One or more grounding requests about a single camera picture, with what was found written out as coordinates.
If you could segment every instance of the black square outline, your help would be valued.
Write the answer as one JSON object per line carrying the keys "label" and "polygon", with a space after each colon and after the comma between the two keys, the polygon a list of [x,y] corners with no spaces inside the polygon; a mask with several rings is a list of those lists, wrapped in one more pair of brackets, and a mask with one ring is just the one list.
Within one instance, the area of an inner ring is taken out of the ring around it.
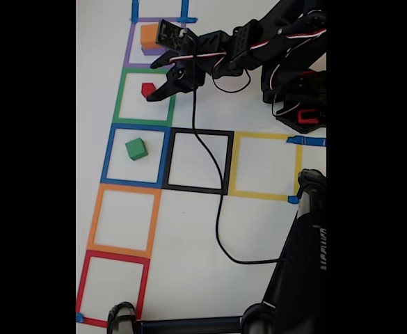
{"label": "black square outline", "polygon": [[[226,158],[225,158],[225,171],[223,173],[223,185],[222,194],[228,194],[228,185],[230,182],[230,172],[231,172],[231,158],[232,158],[232,146],[234,145],[234,131],[222,131],[222,130],[208,130],[208,129],[196,129],[198,134],[206,134],[210,136],[227,136],[228,143],[226,147]],[[180,186],[176,184],[169,184],[169,172],[170,164],[172,162],[173,150],[175,144],[175,134],[193,134],[192,129],[182,128],[182,127],[171,127],[170,128],[170,138],[168,153],[166,154],[166,166],[164,168],[163,184],[162,189],[169,190],[179,190],[179,191],[192,191],[194,193],[213,193],[220,195],[220,189],[213,188],[202,188],[199,186]]]}

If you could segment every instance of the square outline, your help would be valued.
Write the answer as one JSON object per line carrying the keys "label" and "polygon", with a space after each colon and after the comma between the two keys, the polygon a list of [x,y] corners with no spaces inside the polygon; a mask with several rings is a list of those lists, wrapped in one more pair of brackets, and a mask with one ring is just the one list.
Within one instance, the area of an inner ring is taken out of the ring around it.
{"label": "square outline", "polygon": [[[101,205],[105,190],[125,191],[128,193],[148,193],[154,195],[154,203],[152,205],[152,214],[149,224],[149,232],[147,235],[146,249],[139,250],[133,248],[124,248],[116,246],[107,246],[95,243],[95,236],[98,227],[99,214],[101,212]],[[87,241],[87,249],[92,251],[99,251],[104,253],[115,253],[121,255],[131,255],[136,257],[144,257],[150,259],[152,254],[152,246],[154,244],[155,228],[157,227],[157,217],[159,213],[159,204],[161,197],[161,189],[140,188],[133,186],[119,186],[115,184],[101,183],[98,188],[97,200],[93,211],[92,225],[90,227],[89,238]]]}
{"label": "square outline", "polygon": [[120,108],[122,95],[125,91],[126,76],[129,73],[148,73],[148,74],[166,74],[168,70],[165,69],[150,69],[150,68],[123,68],[121,72],[120,85],[118,86],[117,102],[115,103],[115,110],[113,111],[112,122],[121,124],[140,124],[140,125],[157,125],[170,127],[173,122],[175,95],[169,98],[168,117],[166,120],[143,120],[140,118],[121,118]]}
{"label": "square outline", "polygon": [[[80,312],[80,309],[81,309],[81,303],[83,301],[84,288],[86,287],[86,280],[87,280],[87,274],[88,274],[91,257],[99,257],[102,259],[117,260],[117,261],[137,263],[137,264],[143,265],[143,272],[141,274],[141,282],[140,282],[140,291],[138,293],[138,300],[136,303],[136,311],[135,311],[136,318],[141,319],[141,314],[143,311],[143,303],[144,303],[145,293],[146,293],[146,283],[147,283],[147,275],[149,273],[150,260],[145,259],[143,257],[134,257],[134,256],[130,256],[130,255],[97,252],[96,250],[86,250],[83,270],[81,272],[81,280],[79,281],[77,302],[75,304],[76,311]],[[87,318],[87,317],[84,317],[83,324],[99,326],[99,327],[104,327],[104,328],[107,327],[107,321]]]}
{"label": "square outline", "polygon": [[[131,56],[131,51],[132,51],[132,45],[134,43],[134,35],[135,35],[135,26],[137,23],[139,22],[152,22],[152,23],[156,23],[161,21],[162,19],[165,19],[166,21],[169,22],[176,22],[179,23],[179,17],[139,17],[137,22],[133,23],[131,22],[131,27],[129,29],[129,37],[127,39],[127,46],[126,46],[126,53],[125,53],[125,59],[122,63],[122,68],[144,68],[144,69],[149,69],[150,68],[150,64],[141,64],[141,63],[130,63],[129,62],[129,58]],[[186,27],[186,23],[181,23],[180,26],[182,28]],[[163,69],[169,69],[171,68],[173,65],[167,65],[167,66],[163,66]]]}
{"label": "square outline", "polygon": [[[288,201],[288,196],[291,195],[281,195],[274,193],[260,193],[256,191],[243,191],[236,190],[236,178],[237,178],[237,162],[239,160],[239,149],[240,149],[240,139],[242,137],[247,138],[264,138],[264,139],[278,139],[286,141],[291,134],[263,134],[259,132],[235,132],[234,133],[234,144],[232,147],[232,163],[231,163],[231,174],[230,174],[230,186],[228,190],[229,196],[236,197],[247,197],[247,198],[259,198],[262,200],[283,200]],[[302,169],[302,155],[303,146],[296,145],[296,160],[294,162],[294,194],[296,195],[299,189],[298,174]]]}
{"label": "square outline", "polygon": [[[231,160],[232,160],[232,148],[234,143],[234,132],[233,131],[222,131],[222,130],[209,130],[209,129],[196,129],[198,134],[206,134],[210,136],[227,136],[228,142],[226,147],[226,160],[225,160],[225,170],[223,173],[223,186],[222,193],[223,195],[228,194],[228,187],[230,183],[230,171],[231,171]],[[170,128],[170,143],[168,148],[168,154],[166,155],[166,167],[164,170],[163,176],[163,189],[169,190],[179,190],[179,191],[192,191],[196,193],[214,193],[220,195],[220,189],[213,188],[202,188],[199,186],[181,186],[177,184],[169,184],[169,173],[170,173],[170,164],[172,162],[173,151],[174,151],[174,142],[175,135],[177,133],[183,134],[193,134],[192,129],[187,129],[183,127],[171,127]]]}
{"label": "square outline", "polygon": [[[161,149],[161,156],[160,156],[160,166],[159,172],[157,175],[157,182],[142,182],[142,181],[130,181],[130,180],[117,180],[117,179],[108,179],[107,178],[107,170],[109,169],[109,161],[111,158],[112,153],[112,145],[113,139],[115,137],[116,129],[129,129],[129,130],[145,130],[145,131],[159,131],[164,132],[163,138],[163,147]],[[166,162],[166,153],[168,151],[168,144],[169,144],[169,137],[170,137],[170,127],[158,127],[153,125],[137,125],[137,124],[120,124],[120,123],[112,123],[111,132],[109,134],[109,141],[107,142],[106,148],[106,156],[104,158],[104,165],[103,170],[101,173],[101,183],[108,183],[108,184],[120,184],[123,186],[145,186],[148,188],[161,188],[163,183],[163,174],[164,174],[164,167]]]}

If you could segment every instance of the purple square outline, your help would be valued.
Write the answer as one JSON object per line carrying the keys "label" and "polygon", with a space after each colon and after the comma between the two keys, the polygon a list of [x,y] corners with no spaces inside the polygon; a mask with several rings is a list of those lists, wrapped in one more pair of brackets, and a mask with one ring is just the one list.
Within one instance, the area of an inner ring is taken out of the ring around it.
{"label": "purple square outline", "polygon": [[[139,18],[138,22],[158,22],[161,19],[165,19],[166,21],[169,22],[177,22],[179,19],[178,17],[144,17],[144,18]],[[181,23],[180,24],[182,28],[186,26],[186,23]],[[126,47],[126,54],[125,54],[125,61],[123,63],[123,68],[150,68],[150,64],[139,64],[139,63],[130,63],[129,62],[129,57],[131,56],[131,48],[132,48],[132,42],[134,41],[134,34],[135,34],[135,26],[136,23],[131,24],[131,29],[129,31],[129,39],[127,41],[127,47]],[[168,66],[163,66],[162,68],[171,68],[173,65],[168,65]]]}

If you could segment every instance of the green cube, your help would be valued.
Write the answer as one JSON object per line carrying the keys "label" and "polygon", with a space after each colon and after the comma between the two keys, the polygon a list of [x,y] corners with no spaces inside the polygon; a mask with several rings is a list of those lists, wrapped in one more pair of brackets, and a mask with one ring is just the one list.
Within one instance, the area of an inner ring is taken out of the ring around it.
{"label": "green cube", "polygon": [[126,149],[127,153],[129,153],[129,158],[134,161],[147,155],[145,144],[141,138],[137,138],[126,143]]}

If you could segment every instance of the red square outline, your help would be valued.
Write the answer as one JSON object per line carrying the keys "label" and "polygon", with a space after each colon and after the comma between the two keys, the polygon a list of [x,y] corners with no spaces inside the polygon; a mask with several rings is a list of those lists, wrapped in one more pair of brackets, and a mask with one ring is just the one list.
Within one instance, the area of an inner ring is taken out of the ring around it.
{"label": "red square outline", "polygon": [[[86,251],[86,258],[84,259],[83,271],[81,272],[81,280],[79,281],[77,303],[75,305],[76,312],[80,312],[80,309],[81,309],[81,302],[83,301],[84,287],[86,286],[87,273],[88,273],[91,257],[100,257],[102,259],[139,263],[139,264],[143,265],[143,273],[141,275],[140,291],[138,293],[138,300],[136,303],[136,310],[135,310],[135,316],[136,316],[137,320],[139,320],[141,318],[141,313],[143,311],[143,302],[145,299],[147,274],[149,272],[150,260],[145,259],[143,257],[104,253],[104,252],[98,252],[96,250],[87,250]],[[104,328],[107,327],[107,321],[86,318],[86,317],[84,317],[84,324],[88,324],[88,325],[92,325],[92,326],[99,326],[99,327],[104,327]]]}

